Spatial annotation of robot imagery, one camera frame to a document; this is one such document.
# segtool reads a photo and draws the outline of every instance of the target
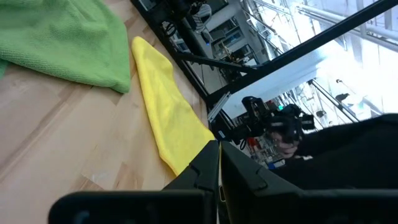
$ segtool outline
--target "person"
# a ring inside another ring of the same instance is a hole
[[[301,189],[398,189],[398,114],[333,126],[293,144],[271,136],[285,158],[313,157],[272,170]]]

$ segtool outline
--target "wooden surface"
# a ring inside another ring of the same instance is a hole
[[[139,35],[171,58],[128,0],[105,3],[129,41]],[[172,63],[180,91],[207,125],[203,100]],[[157,190],[174,178],[158,155],[133,59],[130,66],[125,95],[7,68],[0,80],[2,224],[46,223],[50,206],[69,192]]]

